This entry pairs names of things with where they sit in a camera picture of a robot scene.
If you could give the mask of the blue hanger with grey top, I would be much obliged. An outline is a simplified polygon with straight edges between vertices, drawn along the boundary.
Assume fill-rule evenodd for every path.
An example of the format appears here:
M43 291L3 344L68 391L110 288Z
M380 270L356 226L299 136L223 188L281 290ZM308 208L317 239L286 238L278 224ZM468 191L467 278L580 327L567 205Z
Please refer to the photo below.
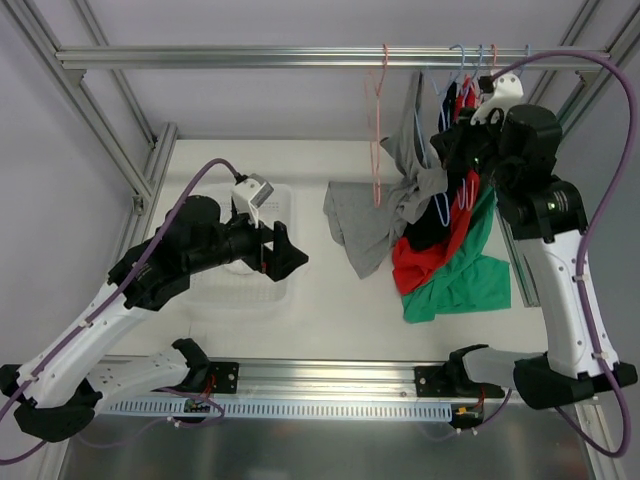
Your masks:
M444 130L447 130L447 128L449 127L449 121L448 121L448 117L447 114L445 113L445 109L443 106L443 103L446 99L447 96L447 92L448 89L457 82L458 77L460 76L460 74L463 71L463 67L466 61L466 49L464 46L462 46L460 43L454 44L450 47L450 50L454 50L454 49L459 49L460 50L460 54L461 54L461 60L460 60L460 66L458 68L458 71L453 74L450 73L448 76L448 80L447 83L444 87L439 87L438 83L436 82L436 80L434 79L431 70L428 67L425 67L420 75L422 78L426 77L429 82L431 83L432 86L432 91L434 93L434 95L436 96L436 99L438 101L437 105L438 105L438 119L441 123L441 125L444 127ZM441 159L439 157L439 153L437 152L436 147L432 144L431 141L426 141L425 138L425 133L424 133L424 129L422 126L422 114L421 114L421 108L420 107L415 107L414 108L414 121L415 121L415 126L417 128L417 133L418 133L418 143L419 143L419 147L420 147L420 152L422 153L422 157L424 160L429 160L431 158L433 159L437 159L440 164L439 166L441 168L443 168L442 164L441 164ZM432 200L435 203L436 206L436 211L438 213L438 217L441 223L442 227L449 227L451 225L451 211L450 211L450 202L448 200L448 197L446 195L446 192L441 192L441 193L436 193L433 195Z

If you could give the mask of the grey tank top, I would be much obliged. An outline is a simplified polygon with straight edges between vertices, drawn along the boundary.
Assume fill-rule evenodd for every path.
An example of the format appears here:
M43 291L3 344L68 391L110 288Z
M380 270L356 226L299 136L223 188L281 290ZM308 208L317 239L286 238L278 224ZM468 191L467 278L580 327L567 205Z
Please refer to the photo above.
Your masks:
M374 205L373 188L364 183L331 181L327 186L323 212L331 237L361 279L378 269L405 228L448 187L447 174L421 127L423 86L424 74L413 72L400 124L380 141L400 174L397 182L380 187L380 205Z

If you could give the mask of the pink wire hanger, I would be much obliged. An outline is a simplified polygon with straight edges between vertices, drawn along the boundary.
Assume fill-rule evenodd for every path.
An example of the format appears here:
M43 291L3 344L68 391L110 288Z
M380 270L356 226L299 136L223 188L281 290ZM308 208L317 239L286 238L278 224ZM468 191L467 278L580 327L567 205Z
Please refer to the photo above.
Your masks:
M375 208L379 208L382 203L381 191L381 93L384 86L386 72L389 63L389 47L382 45L383 58L381 60L380 75L377 76L370 70L363 81L366 123L370 134L369 138L369 158L372 177L372 194Z

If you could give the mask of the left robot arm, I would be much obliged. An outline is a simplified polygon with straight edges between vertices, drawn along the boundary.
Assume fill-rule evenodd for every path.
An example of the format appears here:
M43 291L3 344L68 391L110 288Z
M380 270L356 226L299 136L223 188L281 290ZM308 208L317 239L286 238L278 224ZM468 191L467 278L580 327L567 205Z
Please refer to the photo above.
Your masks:
M216 369L190 338L118 367L99 363L130 330L186 292L195 274L241 261L278 282L308 262L284 223L254 224L246 213L221 222L220 216L214 199L187 197L153 238L112 268L94 306L55 345L28 363L2 366L1 391L17 402L13 416L23 433L57 443L129 397L165 387L190 394L212 387Z

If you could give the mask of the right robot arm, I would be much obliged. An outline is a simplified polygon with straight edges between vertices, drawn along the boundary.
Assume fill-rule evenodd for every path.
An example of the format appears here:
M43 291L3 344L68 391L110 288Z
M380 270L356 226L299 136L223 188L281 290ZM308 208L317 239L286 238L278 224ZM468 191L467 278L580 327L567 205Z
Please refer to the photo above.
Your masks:
M536 105L493 108L489 120L464 108L452 126L431 137L443 166L476 172L493 186L499 214L532 274L543 311L548 349L518 354L483 347L446 373L448 388L466 397L488 373L516 389L536 410L561 407L638 381L634 365L611 346L600 314L583 310L578 287L588 268L578 248L588 222L578 189L554 172L563 132L555 115Z

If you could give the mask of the black tank top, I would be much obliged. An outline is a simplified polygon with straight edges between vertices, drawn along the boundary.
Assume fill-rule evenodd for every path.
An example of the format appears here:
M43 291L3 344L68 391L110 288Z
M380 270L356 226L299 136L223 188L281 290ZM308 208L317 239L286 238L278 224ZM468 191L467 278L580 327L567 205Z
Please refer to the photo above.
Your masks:
M447 88L438 114L438 133L447 130L457 118L461 100L458 94L459 84L453 81ZM433 195L423 215L415 222L409 223L404 231L413 250L426 250L443 242L451 233L454 203L462 196L460 190L465 184L465 175L446 171L447 189Z

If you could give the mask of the pink hanger with green top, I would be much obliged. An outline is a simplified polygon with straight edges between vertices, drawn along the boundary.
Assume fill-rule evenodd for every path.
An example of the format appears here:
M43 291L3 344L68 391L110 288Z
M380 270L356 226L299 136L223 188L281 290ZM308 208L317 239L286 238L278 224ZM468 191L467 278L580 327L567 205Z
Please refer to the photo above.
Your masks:
M471 107L479 107L482 103L483 92L480 88L480 73L482 69L487 69L491 71L492 68L496 66L498 49L496 44L490 45L490 53L486 53L486 47L481 44L479 46L479 57L477 66L471 76L471 87L470 92L473 94L473 100L471 101Z

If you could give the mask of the red tank top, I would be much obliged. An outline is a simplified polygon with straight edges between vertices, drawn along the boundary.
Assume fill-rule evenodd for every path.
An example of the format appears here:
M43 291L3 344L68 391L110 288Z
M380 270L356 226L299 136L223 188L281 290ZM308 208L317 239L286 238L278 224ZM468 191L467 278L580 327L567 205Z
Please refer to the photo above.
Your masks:
M422 128L424 76L411 75L400 126L381 142L402 175L392 188L393 276L407 295L431 280L461 247L480 191L473 171L447 171Z

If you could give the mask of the green tank top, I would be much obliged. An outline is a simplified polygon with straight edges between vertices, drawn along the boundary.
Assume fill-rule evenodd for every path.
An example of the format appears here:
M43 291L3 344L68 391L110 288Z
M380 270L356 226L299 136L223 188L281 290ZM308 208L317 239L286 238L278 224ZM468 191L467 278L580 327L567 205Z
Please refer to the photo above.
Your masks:
M410 324L438 315L479 313L511 307L510 265L487 256L494 212L494 192L487 187L471 210L454 208L457 231L440 245L415 252L406 239L392 255L393 276L402 297L403 318Z

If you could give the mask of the white plastic basket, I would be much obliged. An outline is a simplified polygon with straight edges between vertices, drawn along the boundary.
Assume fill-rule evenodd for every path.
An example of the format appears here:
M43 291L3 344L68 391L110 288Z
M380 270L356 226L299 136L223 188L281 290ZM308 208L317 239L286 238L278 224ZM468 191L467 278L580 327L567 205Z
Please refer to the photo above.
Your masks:
M294 216L293 190L276 184L274 192L259 207L259 219L268 227L276 221L288 225ZM288 302L289 281L277 283L251 270L241 261L195 274L190 288L176 302L192 311L213 310L249 312L274 310Z

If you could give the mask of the aluminium hanging rail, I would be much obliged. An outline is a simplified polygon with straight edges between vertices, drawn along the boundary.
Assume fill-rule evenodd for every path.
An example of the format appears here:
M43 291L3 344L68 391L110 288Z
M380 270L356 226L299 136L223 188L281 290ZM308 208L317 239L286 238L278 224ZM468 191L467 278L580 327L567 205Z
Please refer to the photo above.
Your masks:
M389 69L458 70L461 54L450 47L389 47ZM478 47L465 47L464 70L473 70ZM209 69L378 69L382 46L93 46L63 47L55 58L67 70L209 70ZM599 60L609 60L604 51L559 48L551 53L524 48L498 50L494 68L526 61L528 69L594 71Z

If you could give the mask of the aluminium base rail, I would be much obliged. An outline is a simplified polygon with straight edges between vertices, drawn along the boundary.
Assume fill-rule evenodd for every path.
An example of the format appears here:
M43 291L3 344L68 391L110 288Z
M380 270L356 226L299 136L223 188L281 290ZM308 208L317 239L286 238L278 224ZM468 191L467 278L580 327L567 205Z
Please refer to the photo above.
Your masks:
M100 388L111 387L113 401L209 392L215 397L380 401L384 398L461 398L441 372L444 363L199 358L196 372L180 353L113 357L97 366Z

